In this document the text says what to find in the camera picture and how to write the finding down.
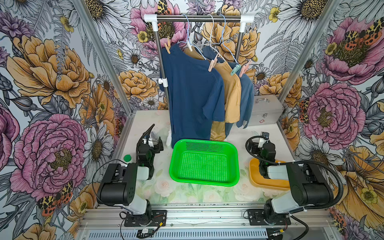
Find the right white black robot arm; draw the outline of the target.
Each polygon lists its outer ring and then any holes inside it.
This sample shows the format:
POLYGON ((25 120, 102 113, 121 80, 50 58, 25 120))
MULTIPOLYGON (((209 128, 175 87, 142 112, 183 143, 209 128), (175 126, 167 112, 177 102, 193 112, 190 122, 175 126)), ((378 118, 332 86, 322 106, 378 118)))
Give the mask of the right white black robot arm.
POLYGON ((262 217, 266 224, 275 225, 289 214, 326 209, 334 203, 334 193, 321 173, 321 168, 326 167, 324 164, 277 161, 275 144, 263 136, 249 138, 245 148, 253 157, 250 162, 251 182, 257 186, 286 191, 264 204, 262 217))

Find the light blue wire hanger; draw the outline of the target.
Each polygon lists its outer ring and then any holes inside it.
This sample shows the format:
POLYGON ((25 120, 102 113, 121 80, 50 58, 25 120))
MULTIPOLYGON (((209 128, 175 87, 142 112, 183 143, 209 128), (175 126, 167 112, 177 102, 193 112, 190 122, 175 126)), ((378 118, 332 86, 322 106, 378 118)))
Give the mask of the light blue wire hanger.
POLYGON ((237 65, 240 65, 240 64, 238 63, 237 58, 234 56, 234 54, 233 54, 232 51, 230 50, 230 48, 228 48, 228 47, 225 45, 225 43, 224 43, 224 40, 225 40, 225 38, 224 38, 224 33, 225 33, 225 28, 226 28, 227 21, 226 21, 226 17, 225 17, 223 14, 220 14, 219 16, 222 17, 222 18, 224 19, 224 26, 223 26, 223 30, 222 30, 222 40, 223 40, 223 45, 224 45, 224 47, 229 51, 229 53, 230 53, 231 56, 233 57, 235 63, 236 63, 237 65))

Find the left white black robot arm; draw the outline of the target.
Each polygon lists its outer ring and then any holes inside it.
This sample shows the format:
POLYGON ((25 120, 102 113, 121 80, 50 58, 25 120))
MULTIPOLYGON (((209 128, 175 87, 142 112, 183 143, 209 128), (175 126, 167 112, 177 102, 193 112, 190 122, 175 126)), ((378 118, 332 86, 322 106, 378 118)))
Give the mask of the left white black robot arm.
POLYGON ((150 201, 136 193, 137 183, 152 179, 155 154, 164 150, 163 142, 144 137, 138 141, 136 150, 135 163, 131 155, 126 155, 124 163, 108 165, 97 192, 98 203, 122 208, 125 227, 164 227, 167 211, 153 210, 150 201))

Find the white clothespin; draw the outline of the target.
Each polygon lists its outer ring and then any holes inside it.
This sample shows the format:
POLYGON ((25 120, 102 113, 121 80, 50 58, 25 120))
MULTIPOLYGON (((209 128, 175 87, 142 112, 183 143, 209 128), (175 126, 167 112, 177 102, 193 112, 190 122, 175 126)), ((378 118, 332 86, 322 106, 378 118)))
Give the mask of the white clothespin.
POLYGON ((189 41, 187 41, 187 47, 188 47, 188 49, 189 49, 190 52, 193 51, 193 47, 192 47, 192 45, 190 44, 189 41))

